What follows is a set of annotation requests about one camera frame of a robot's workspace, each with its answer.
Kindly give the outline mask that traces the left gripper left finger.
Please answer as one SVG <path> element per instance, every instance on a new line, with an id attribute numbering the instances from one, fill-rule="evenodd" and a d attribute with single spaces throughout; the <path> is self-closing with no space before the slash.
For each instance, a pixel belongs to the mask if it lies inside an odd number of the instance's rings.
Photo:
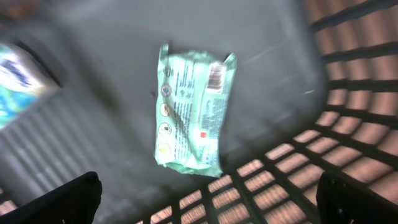
<path id="1" fill-rule="evenodd" d="M 89 171 L 1 216 L 1 224 L 92 224 L 101 203 L 102 183 Z"/>

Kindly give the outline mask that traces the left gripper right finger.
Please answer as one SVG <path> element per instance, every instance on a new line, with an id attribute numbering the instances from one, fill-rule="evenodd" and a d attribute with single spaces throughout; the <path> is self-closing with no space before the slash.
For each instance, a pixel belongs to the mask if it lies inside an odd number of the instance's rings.
<path id="1" fill-rule="evenodd" d="M 396 204 L 331 172 L 321 175 L 316 200 L 323 224 L 397 223 Z"/>

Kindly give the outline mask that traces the teal wipes pack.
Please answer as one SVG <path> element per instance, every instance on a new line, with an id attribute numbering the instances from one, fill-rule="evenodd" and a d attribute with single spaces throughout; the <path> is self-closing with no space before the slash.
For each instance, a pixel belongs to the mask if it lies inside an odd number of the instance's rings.
<path id="1" fill-rule="evenodd" d="M 234 53 L 219 60 L 205 51 L 169 52 L 157 66 L 156 140 L 158 165 L 181 174 L 220 177 L 219 140 L 237 71 Z"/>

